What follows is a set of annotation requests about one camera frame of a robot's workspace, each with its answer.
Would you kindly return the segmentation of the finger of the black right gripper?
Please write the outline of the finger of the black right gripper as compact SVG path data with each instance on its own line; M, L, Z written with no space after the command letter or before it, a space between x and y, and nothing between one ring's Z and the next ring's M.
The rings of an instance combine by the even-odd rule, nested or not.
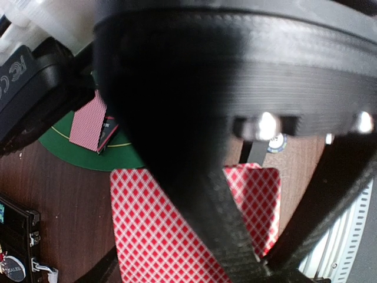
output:
M129 12L98 21L100 93L166 195L233 282L265 270L223 173L237 32L225 13Z

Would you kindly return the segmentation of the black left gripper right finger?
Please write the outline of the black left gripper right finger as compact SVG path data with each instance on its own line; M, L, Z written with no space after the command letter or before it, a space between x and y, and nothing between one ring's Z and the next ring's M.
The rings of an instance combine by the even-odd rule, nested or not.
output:
M322 155L290 221L263 258L262 282L310 282L304 257L376 175L376 133L336 136Z

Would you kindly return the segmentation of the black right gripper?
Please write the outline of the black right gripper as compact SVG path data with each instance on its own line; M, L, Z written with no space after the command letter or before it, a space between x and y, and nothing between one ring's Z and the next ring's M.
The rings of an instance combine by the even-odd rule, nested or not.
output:
M98 1L97 71L134 138L264 112L292 136L347 134L376 116L376 20L333 1Z

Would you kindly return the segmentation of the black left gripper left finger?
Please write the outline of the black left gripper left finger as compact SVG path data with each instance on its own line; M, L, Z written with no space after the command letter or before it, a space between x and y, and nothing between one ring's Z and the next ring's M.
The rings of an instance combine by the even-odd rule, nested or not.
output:
M117 249L114 246L91 270L78 278L75 283L108 282L116 267L118 267L118 258Z

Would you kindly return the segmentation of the pink playing cards pile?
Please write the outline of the pink playing cards pile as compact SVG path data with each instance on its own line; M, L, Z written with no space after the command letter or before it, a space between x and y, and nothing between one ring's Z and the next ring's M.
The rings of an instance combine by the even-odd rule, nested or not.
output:
M279 171L246 163L227 166L224 174L254 250L265 256L279 234ZM113 170L110 191L124 282L229 281L147 169Z

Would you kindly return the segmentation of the dealt card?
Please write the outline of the dealt card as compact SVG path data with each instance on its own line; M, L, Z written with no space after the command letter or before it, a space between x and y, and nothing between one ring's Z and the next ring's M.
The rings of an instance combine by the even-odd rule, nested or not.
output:
M69 141L96 152L106 110L99 91L95 90L94 98L75 112Z

